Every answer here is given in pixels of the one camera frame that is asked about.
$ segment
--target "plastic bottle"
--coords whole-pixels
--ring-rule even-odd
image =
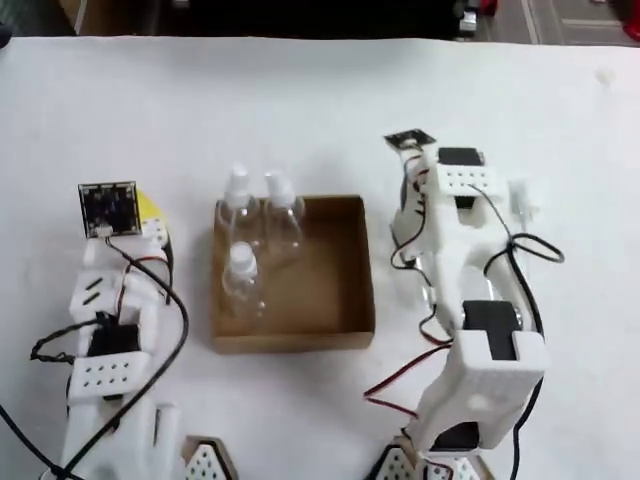
[[[227,229],[230,245],[247,242],[254,249],[262,245],[260,203],[249,191],[249,173],[244,166],[235,165],[231,170],[217,216],[219,223]]]
[[[265,207],[269,251],[279,259],[295,259],[300,255],[304,240],[304,200],[296,197],[291,182],[281,172],[267,173],[265,178],[269,189]]]
[[[231,245],[229,260],[222,274],[222,286],[236,318],[251,322],[264,316],[258,262],[248,243]]]

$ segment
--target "white paper surface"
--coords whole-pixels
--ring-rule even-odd
[[[521,480],[630,478],[640,397],[636,284],[640,56],[623,48],[421,40],[14,39],[0,53],[0,401],[57,460],[68,367],[30,363],[68,324],[83,249],[76,184],[137,180],[166,211],[188,346],[153,391],[221,437],[242,479],[357,479],[404,424],[362,392],[426,350],[419,278],[388,266],[401,170],[382,136],[419,127],[541,181],[563,266],[531,260],[553,366],[522,431]],[[218,356],[209,347],[213,205],[235,161],[304,194],[358,193],[377,331],[365,351]],[[167,313],[163,342],[177,335]],[[60,348],[73,348],[73,341]],[[384,398],[409,407],[443,358]],[[510,439],[488,455],[498,478]],[[3,478],[43,467],[0,427]]]

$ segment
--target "cardboard tray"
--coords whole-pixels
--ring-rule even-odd
[[[222,289],[229,244],[225,230],[214,227],[212,320],[217,352],[339,350],[371,343],[375,309],[362,198],[305,197],[305,202],[300,258],[274,266],[267,249],[258,253],[267,314],[257,324],[230,312]]]

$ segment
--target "circuit board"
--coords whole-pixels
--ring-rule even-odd
[[[87,238],[142,232],[136,182],[78,185]]]

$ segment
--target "yellow component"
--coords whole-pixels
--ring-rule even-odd
[[[137,191],[137,194],[140,222],[144,222],[145,220],[149,220],[150,218],[161,218],[165,225],[167,225],[167,217],[162,212],[162,210],[160,210],[158,206],[140,190]]]

